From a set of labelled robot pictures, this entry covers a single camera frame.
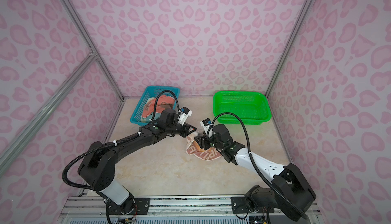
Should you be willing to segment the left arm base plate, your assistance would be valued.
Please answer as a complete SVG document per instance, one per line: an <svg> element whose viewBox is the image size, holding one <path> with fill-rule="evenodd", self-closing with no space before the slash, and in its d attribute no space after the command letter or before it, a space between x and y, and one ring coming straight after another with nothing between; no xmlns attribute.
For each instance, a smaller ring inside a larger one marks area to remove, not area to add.
<svg viewBox="0 0 391 224"><path fill-rule="evenodd" d="M147 215L150 202L150 198L130 198L122 205L117 205L110 199L105 201L109 215Z"/></svg>

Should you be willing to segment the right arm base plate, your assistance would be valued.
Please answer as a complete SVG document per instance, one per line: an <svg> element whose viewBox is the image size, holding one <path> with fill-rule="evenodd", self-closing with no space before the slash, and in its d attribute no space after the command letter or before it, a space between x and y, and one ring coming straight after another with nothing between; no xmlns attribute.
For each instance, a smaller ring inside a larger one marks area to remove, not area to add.
<svg viewBox="0 0 391 224"><path fill-rule="evenodd" d="M234 214L264 214L267 210L274 213L268 205L257 205L245 196L231 197L231 207Z"/></svg>

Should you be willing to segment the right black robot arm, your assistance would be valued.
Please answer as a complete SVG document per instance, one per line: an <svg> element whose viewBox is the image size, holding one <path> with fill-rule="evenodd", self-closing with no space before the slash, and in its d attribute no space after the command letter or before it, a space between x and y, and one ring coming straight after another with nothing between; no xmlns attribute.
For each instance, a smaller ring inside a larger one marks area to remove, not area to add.
<svg viewBox="0 0 391 224"><path fill-rule="evenodd" d="M234 213L260 213L280 210L292 221L307 219L307 211L316 194L296 165L286 166L269 161L252 153L246 145L233 140L222 124L208 126L194 137L201 149L215 149L228 163L255 172L267 185L253 186L235 205Z"/></svg>

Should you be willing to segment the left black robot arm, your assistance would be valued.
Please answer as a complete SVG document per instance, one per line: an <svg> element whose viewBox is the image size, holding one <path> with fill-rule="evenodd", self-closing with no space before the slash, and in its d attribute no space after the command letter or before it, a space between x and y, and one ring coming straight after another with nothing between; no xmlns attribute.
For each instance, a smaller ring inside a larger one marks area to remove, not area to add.
<svg viewBox="0 0 391 224"><path fill-rule="evenodd" d="M160 117L139 128L138 132L118 141L103 144L93 143L89 153L82 157L78 174L110 206L116 206L122 213L130 213L135 208L133 195L116 179L116 164L136 151L154 145L166 137L180 135L186 138L197 129L186 119L192 111L186 107L176 112L163 110Z"/></svg>

